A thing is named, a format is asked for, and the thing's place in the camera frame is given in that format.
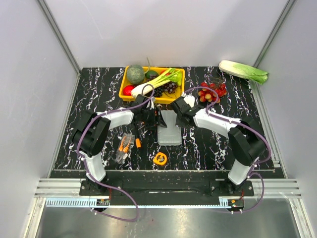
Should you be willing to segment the grey plastic tool case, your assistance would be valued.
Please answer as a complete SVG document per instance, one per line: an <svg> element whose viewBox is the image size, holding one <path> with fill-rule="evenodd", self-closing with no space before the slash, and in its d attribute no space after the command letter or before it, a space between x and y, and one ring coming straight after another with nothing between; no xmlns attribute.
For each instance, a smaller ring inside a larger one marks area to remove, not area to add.
<svg viewBox="0 0 317 238"><path fill-rule="evenodd" d="M165 127L158 127L158 144L160 146L179 146L182 144L181 128L176 126L177 114L172 110L161 112Z"/></svg>

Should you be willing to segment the orange black screwdriver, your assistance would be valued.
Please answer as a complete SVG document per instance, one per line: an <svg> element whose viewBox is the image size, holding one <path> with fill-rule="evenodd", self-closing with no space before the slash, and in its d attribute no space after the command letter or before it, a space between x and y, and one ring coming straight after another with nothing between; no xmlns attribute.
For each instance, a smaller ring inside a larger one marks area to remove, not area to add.
<svg viewBox="0 0 317 238"><path fill-rule="evenodd" d="M134 122L134 128L135 128L135 145L137 149L141 149L141 140L140 140L140 134L138 131L138 125L136 122Z"/></svg>

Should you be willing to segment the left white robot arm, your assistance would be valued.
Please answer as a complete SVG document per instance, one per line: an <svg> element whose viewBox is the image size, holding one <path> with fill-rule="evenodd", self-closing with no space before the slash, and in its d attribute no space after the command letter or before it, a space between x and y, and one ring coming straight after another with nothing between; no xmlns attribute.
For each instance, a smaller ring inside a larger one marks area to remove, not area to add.
<svg viewBox="0 0 317 238"><path fill-rule="evenodd" d="M109 112L85 111L77 123L72 143L76 153L84 161L86 177L101 187L106 172L102 164L102 149L107 139L108 131L123 125L143 122L145 127L167 127L159 107L154 104L154 97L138 95L127 106Z"/></svg>

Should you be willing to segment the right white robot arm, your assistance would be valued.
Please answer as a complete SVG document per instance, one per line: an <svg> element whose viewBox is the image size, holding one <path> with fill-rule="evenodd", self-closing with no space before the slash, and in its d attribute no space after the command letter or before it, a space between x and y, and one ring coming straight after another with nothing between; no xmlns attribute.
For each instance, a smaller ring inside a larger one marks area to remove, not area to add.
<svg viewBox="0 0 317 238"><path fill-rule="evenodd" d="M237 119L212 113L200 105L191 105L192 96L181 96L171 103L176 113L176 126L208 129L229 140L235 161L220 189L230 194L239 189L255 162L265 152L267 143L251 118Z"/></svg>

